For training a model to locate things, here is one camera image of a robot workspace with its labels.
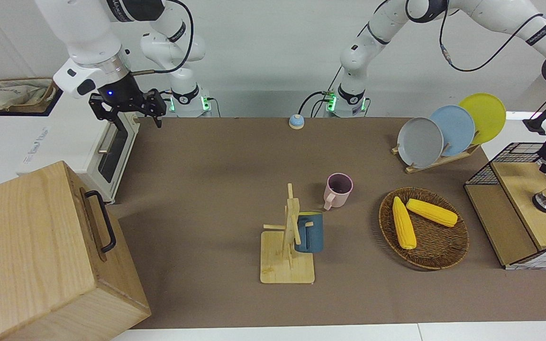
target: black metal handle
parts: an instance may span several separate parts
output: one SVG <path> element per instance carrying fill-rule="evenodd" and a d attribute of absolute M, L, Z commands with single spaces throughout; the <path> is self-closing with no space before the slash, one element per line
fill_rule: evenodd
<path fill-rule="evenodd" d="M 110 250 L 113 250 L 115 247 L 115 244 L 117 243 L 117 239 L 115 239 L 115 233 L 113 231 L 113 226 L 111 226 L 111 221 L 109 220 L 109 214 L 107 213 L 106 207 L 104 207 L 104 200 L 102 199 L 102 196 L 97 190 L 90 190 L 89 192 L 85 193 L 85 198 L 96 196 L 98 199 L 98 205 L 100 205 L 100 210 L 102 211 L 102 216 L 104 217 L 104 223 L 107 225 L 107 231 L 109 232 L 109 238 L 111 241 L 103 246 L 100 250 L 102 250 L 103 253 L 107 253 Z"/>

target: yellow plate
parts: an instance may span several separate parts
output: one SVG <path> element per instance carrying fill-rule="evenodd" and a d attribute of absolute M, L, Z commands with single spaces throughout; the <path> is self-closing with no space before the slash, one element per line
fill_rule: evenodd
<path fill-rule="evenodd" d="M 507 111 L 500 99 L 489 93 L 474 93 L 465 97 L 462 106 L 475 122 L 476 136 L 473 144 L 482 144 L 495 138 L 505 126 Z"/>

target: corn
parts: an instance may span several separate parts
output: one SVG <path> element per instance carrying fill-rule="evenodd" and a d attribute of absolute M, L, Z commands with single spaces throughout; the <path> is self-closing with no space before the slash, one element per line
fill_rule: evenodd
<path fill-rule="evenodd" d="M 447 227 L 453 227 L 459 220 L 458 216 L 452 211 L 416 199 L 409 199 L 406 208 L 424 218 Z"/>
<path fill-rule="evenodd" d="M 399 246 L 404 250 L 412 250 L 416 247 L 416 235 L 414 227 L 408 215 L 408 210 L 399 197 L 393 198 L 393 222 Z"/>

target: white wall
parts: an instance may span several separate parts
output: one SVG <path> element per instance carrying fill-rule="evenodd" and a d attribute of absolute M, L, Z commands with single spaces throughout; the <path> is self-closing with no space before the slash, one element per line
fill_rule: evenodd
<path fill-rule="evenodd" d="M 286 116 L 305 94 L 325 90 L 343 47 L 368 21 L 380 0 L 186 0 L 197 33 L 208 43 L 194 65 L 200 82 L 221 99 L 227 116 Z M 546 13 L 546 0 L 532 0 Z M 133 69 L 152 69 L 138 42 L 148 24 L 114 24 L 132 50 Z M 538 81 L 543 57 L 515 39 L 485 69 L 453 71 L 437 45 L 440 22 L 406 25 L 370 66 L 370 115 L 428 115 L 471 93 L 485 91 L 511 110 L 535 110 L 546 99 Z M 464 13 L 449 18 L 444 36 L 453 61 L 474 67 L 507 39 L 488 32 Z M 32 0 L 0 0 L 0 78 L 53 75 L 66 60 Z M 164 75 L 138 78 L 164 87 Z"/>

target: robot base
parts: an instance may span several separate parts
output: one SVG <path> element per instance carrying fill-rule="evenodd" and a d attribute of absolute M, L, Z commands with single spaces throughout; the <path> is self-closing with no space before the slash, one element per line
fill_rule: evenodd
<path fill-rule="evenodd" d="M 171 105 L 166 116 L 176 117 L 211 117 L 212 111 L 208 101 L 209 93 L 203 87 L 197 96 L 189 104 L 182 104 L 174 97 L 171 97 Z"/>
<path fill-rule="evenodd" d="M 338 100 L 336 95 L 332 95 L 326 106 L 326 114 L 327 117 L 364 117 L 366 114 L 366 98 L 355 105 L 349 105 L 342 99 Z"/>

